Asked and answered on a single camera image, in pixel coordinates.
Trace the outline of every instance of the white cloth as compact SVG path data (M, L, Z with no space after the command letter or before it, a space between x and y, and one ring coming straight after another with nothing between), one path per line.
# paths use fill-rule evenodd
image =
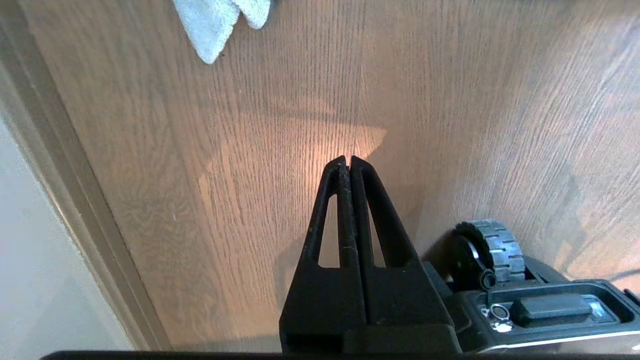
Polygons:
M207 64L212 64L227 43L240 12L253 29L264 26L270 0L173 0L191 44Z

